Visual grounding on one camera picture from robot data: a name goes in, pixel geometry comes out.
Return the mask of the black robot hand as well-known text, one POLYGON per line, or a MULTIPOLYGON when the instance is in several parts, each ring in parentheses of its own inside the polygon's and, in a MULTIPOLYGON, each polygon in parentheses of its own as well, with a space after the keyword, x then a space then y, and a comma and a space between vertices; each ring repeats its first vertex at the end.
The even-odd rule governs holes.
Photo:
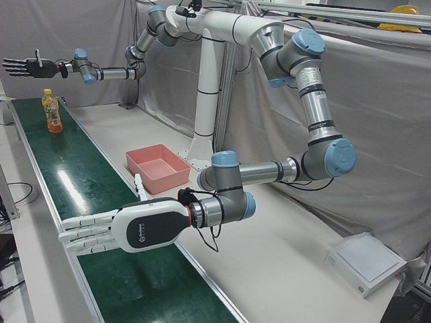
POLYGON ((34 58, 24 60, 3 59, 2 66, 13 77, 53 78, 59 73, 59 67, 51 60, 43 59, 40 50, 34 51, 34 58))

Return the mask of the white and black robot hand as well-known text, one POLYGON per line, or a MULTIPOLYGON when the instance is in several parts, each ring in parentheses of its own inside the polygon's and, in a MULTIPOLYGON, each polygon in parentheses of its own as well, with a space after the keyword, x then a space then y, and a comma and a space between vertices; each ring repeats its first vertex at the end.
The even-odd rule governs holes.
POLYGON ((135 175, 139 201, 119 209, 62 221, 59 241, 78 256, 120 248, 143 252, 172 244, 192 224, 189 209, 172 198, 149 199, 139 174, 135 175))

